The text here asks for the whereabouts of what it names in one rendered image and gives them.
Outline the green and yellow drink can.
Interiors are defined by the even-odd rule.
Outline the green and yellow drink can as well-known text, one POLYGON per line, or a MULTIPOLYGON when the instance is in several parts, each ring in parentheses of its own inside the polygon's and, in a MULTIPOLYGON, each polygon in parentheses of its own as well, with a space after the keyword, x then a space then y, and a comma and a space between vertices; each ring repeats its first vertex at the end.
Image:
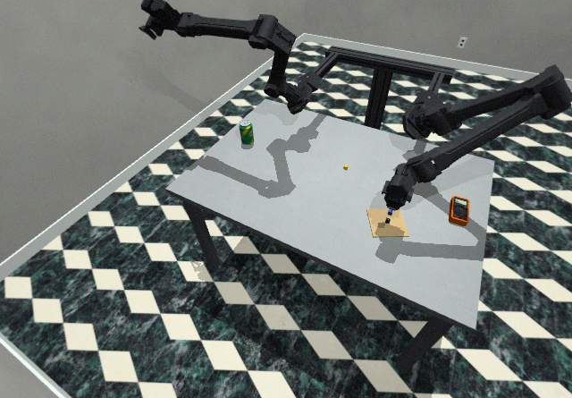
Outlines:
POLYGON ((241 142, 245 145, 250 145, 254 142, 252 123, 249 120, 240 122, 240 136, 241 142))

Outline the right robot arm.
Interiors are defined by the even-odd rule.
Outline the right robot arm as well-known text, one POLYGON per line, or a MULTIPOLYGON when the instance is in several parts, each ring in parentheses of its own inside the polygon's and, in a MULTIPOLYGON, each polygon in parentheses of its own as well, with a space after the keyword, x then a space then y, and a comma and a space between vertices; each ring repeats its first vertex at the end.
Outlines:
POLYGON ((153 17, 151 23, 158 29, 166 27, 175 30, 184 38, 203 35, 239 38, 246 39, 253 48, 273 50, 272 76, 269 75, 264 93, 274 98, 285 97, 288 108, 304 102, 307 86, 299 88, 292 85, 284 75, 296 36, 284 28, 275 16, 259 14, 258 19, 251 21, 209 18, 194 13, 179 13, 164 0, 143 0, 141 9, 153 17))

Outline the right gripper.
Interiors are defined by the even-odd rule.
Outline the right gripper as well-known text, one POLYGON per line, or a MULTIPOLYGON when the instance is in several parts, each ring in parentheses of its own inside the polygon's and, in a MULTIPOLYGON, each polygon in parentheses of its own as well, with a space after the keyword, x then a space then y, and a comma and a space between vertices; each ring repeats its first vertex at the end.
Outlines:
POLYGON ((150 15, 149 18, 148 18, 148 20, 147 20, 146 25, 139 27, 139 29, 140 29, 140 30, 143 29, 143 30, 142 30, 143 32, 147 33, 153 40, 155 40, 155 39, 156 39, 156 35, 159 36, 159 37, 162 36, 162 34, 163 34, 163 32, 164 32, 164 29, 158 29, 156 26, 154 26, 154 25, 151 23, 152 18, 153 18, 153 17, 150 15), (154 32, 153 32, 152 30, 156 33, 156 35, 154 34, 154 32))

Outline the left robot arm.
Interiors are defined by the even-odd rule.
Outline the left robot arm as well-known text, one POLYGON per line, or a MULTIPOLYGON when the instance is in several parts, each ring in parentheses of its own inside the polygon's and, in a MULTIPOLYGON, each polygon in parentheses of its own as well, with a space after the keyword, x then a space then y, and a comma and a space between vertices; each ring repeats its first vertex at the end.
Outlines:
POLYGON ((568 110, 572 106, 572 92, 564 79, 554 64, 530 80, 466 103, 440 103, 429 110, 424 110, 420 105, 415 106, 407 121, 423 137, 427 137, 430 131, 438 136, 445 135, 459 129, 462 121, 468 118, 509 107, 456 139, 412 157, 406 164, 399 164, 386 188, 389 195, 386 206, 391 210, 400 209, 402 200, 407 198, 416 182, 433 181, 464 155, 521 123, 537 115, 549 120, 568 110), (433 164, 432 161, 436 163, 433 164))

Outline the tan mat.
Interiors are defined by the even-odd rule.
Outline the tan mat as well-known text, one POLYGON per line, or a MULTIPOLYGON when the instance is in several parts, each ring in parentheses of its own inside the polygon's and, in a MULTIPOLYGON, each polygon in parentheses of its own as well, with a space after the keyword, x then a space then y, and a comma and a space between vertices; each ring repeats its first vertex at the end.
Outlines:
POLYGON ((373 237, 409 237, 401 210, 393 210, 388 215, 388 208, 367 208, 369 223, 373 237), (386 218, 390 223, 386 224, 386 218))

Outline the orange multimeter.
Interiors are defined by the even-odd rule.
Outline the orange multimeter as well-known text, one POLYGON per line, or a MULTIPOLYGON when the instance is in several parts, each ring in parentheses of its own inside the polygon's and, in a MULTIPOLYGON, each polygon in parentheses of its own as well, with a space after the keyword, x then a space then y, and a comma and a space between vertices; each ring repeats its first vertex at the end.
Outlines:
POLYGON ((469 220, 469 200, 453 196, 450 201, 449 222, 466 226, 469 220))

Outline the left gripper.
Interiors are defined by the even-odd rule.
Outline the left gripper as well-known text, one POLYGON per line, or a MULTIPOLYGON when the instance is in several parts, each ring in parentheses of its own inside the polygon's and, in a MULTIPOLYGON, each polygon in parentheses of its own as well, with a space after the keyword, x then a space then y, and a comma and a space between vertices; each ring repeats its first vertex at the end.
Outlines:
MULTIPOLYGON (((383 191, 382 191, 382 194, 385 194, 384 200, 385 200, 386 204, 387 204, 387 201, 388 201, 388 198, 389 198, 389 195, 388 195, 387 192, 386 192, 386 188, 387 188, 387 186, 389 185, 389 183, 390 183, 390 181, 386 181, 386 182, 385 182, 385 184, 384 184, 384 186, 383 186, 383 191)), ((410 201, 411 201, 411 199, 412 199, 412 196, 413 196, 413 192, 414 192, 414 189, 411 188, 410 192, 409 192, 408 195, 407 195, 407 198, 402 200, 400 207, 403 207, 403 206, 406 204, 406 201, 408 201, 408 203, 410 203, 410 201)))

